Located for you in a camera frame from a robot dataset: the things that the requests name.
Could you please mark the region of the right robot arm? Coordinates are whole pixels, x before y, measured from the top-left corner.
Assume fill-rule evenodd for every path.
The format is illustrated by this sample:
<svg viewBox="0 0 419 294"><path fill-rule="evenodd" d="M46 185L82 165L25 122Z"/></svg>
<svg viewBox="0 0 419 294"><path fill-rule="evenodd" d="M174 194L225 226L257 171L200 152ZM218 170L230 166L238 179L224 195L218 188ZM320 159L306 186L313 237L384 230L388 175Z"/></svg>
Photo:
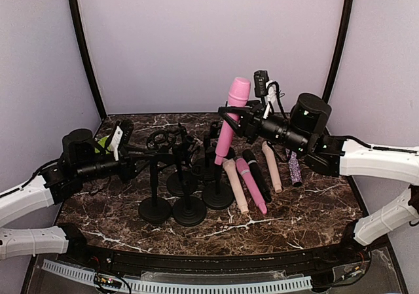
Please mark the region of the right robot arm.
<svg viewBox="0 0 419 294"><path fill-rule="evenodd" d="M364 175L409 184L378 211L349 223L334 258L349 263L359 250L408 223L418 224L418 148L369 145L353 136L330 136L325 126L331 106L311 93L299 95L290 118L263 115L261 103L252 107L220 107L218 113L233 132L248 143L258 137L294 152L312 171L338 177Z"/></svg>

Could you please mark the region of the beige microphone round head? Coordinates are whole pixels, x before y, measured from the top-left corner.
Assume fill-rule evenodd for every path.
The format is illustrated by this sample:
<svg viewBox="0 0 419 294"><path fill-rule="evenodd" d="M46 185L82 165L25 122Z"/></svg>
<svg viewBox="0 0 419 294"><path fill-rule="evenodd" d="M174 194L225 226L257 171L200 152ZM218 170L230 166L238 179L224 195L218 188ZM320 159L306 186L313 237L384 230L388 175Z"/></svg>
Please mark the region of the beige microphone round head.
<svg viewBox="0 0 419 294"><path fill-rule="evenodd" d="M274 191L276 193L281 193L283 191L283 186L282 186L282 181L280 178L280 173L279 173L278 165L276 162L275 154L273 150L269 147L266 141L262 143L261 149L266 159L266 163L268 166L268 171L270 174Z"/></svg>

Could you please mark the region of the black tripod mic stand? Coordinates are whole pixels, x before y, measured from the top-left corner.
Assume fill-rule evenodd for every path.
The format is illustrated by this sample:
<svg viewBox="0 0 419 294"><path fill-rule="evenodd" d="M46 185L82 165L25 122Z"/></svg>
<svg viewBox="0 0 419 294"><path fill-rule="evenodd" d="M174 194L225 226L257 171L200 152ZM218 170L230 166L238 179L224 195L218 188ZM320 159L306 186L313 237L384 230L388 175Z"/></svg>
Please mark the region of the black tripod mic stand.
<svg viewBox="0 0 419 294"><path fill-rule="evenodd" d="M187 168L192 167L193 156L200 150L196 139L180 123L174 128L163 128L150 134L146 140L146 148L163 153L173 153L173 149L177 148L181 154L181 163Z"/></svg>

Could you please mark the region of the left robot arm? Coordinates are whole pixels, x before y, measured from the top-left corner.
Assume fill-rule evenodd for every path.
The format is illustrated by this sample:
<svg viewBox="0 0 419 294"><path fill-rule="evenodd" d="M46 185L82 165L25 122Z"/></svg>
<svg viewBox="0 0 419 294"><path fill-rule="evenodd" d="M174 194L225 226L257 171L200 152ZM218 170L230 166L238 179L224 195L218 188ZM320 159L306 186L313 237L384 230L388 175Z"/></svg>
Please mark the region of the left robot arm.
<svg viewBox="0 0 419 294"><path fill-rule="evenodd" d="M165 156L162 151L125 145L123 135L118 129L106 149L93 138L91 130L74 130L63 137L63 152L58 159L43 164L26 182L1 193L2 260L44 253L66 253L78 265L92 260L86 238L72 223L43 229L9 229L7 225L33 211L66 201L93 180L116 175L127 182L139 174L139 161Z"/></svg>

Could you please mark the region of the tall beige microphone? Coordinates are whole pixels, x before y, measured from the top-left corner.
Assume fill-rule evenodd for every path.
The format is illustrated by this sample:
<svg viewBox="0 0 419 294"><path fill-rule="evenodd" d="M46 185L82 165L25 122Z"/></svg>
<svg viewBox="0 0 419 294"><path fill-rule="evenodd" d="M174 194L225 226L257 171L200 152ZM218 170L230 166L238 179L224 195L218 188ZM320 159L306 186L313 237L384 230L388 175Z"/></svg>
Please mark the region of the tall beige microphone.
<svg viewBox="0 0 419 294"><path fill-rule="evenodd" d="M246 200L246 196L244 194L240 179L238 177L238 173L236 170L236 162L234 159L223 159L222 163L224 171L227 173L228 180L230 181L230 185L236 199L237 206L240 210L240 213L245 215L248 214L249 208Z"/></svg>

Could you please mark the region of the black clip mic stand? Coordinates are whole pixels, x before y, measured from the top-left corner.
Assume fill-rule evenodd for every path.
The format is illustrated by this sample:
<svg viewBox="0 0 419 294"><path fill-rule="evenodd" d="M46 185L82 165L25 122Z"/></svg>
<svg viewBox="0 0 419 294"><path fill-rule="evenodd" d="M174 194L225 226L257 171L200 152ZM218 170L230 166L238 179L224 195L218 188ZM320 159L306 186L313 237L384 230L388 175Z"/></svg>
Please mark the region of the black clip mic stand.
<svg viewBox="0 0 419 294"><path fill-rule="evenodd" d="M234 200L232 189L221 181L223 167L221 164L215 164L213 183L209 183L202 191L202 200L204 204L212 210L227 209Z"/></svg>

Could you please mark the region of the black stand with textured grip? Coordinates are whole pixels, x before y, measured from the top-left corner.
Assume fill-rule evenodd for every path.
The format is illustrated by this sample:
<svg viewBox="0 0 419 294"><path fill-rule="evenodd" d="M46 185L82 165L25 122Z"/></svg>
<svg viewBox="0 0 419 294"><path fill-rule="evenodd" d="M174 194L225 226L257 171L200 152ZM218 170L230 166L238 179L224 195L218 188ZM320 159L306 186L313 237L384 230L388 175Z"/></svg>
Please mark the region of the black stand with textured grip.
<svg viewBox="0 0 419 294"><path fill-rule="evenodd" d="M192 196L187 189L183 190L184 196L173 204L173 218L178 224L184 227L199 225L206 218L206 205L201 198Z"/></svg>

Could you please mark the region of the black toy microphone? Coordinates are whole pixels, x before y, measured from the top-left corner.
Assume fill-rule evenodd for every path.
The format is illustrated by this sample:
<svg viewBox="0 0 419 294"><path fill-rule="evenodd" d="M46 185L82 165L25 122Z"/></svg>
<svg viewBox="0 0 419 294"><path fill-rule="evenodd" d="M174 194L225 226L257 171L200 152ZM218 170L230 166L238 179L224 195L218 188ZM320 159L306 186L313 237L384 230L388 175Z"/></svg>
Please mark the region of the black toy microphone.
<svg viewBox="0 0 419 294"><path fill-rule="evenodd" d="M270 203L272 201L270 188L265 181L254 153L250 149L246 149L242 152L242 155L244 160L247 162L247 165L249 166L250 172L264 198L264 201Z"/></svg>

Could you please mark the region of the purple rhinestone microphone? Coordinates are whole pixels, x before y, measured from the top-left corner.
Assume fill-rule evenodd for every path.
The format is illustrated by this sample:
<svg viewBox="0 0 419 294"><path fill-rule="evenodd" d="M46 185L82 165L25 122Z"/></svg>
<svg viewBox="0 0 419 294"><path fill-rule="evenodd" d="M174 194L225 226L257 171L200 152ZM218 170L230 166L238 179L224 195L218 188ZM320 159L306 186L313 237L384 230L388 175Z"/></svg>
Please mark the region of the purple rhinestone microphone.
<svg viewBox="0 0 419 294"><path fill-rule="evenodd" d="M291 183L294 187L300 187L302 185L301 168L297 159L297 154L286 150L287 158L289 159L288 166L291 177Z"/></svg>

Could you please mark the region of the round-base stand of tall beige mic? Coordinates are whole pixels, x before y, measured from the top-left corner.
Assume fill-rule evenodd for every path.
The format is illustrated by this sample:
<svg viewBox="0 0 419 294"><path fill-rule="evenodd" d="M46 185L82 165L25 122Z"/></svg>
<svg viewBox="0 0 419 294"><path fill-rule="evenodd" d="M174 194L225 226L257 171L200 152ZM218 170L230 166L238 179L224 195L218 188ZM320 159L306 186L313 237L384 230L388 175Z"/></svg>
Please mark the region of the round-base stand of tall beige mic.
<svg viewBox="0 0 419 294"><path fill-rule="evenodd" d="M182 152L179 145L175 145L172 149L175 156L176 171L172 173L166 181L166 188L172 196L184 196L184 190L187 189L189 194L196 192L198 188L197 177L189 170L183 171Z"/></svg>

